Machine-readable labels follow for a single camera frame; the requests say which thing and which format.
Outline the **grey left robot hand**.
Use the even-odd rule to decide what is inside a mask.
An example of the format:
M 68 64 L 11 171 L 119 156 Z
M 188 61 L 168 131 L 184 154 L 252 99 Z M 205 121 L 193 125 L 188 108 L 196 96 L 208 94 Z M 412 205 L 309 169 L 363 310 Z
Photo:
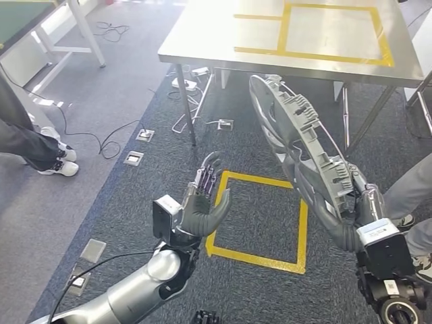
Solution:
M 195 179 L 187 186 L 183 202 L 182 220 L 179 229 L 196 237 L 208 237 L 214 232 L 229 213 L 232 205 L 230 189 L 224 189 L 220 202 L 211 207 L 212 192 L 222 173 L 218 151 L 204 158 Z

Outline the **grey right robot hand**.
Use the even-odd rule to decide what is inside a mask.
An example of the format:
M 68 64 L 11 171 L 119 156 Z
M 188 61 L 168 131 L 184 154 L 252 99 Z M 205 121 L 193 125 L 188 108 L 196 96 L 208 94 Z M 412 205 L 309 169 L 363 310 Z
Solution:
M 361 252 L 364 249 L 364 244 L 358 230 L 386 217 L 383 195 L 378 186 L 367 183 L 362 172 L 350 163 L 347 165 L 340 184 L 342 182 L 348 182 L 353 187 L 352 193 L 358 192 L 359 195 L 354 208 L 356 218 L 353 225 L 342 221 L 341 205 L 344 197 L 350 191 L 332 192 L 337 184 L 334 184 L 332 179 L 326 175 L 312 184 L 314 192 L 314 213 L 339 248 L 347 252 Z

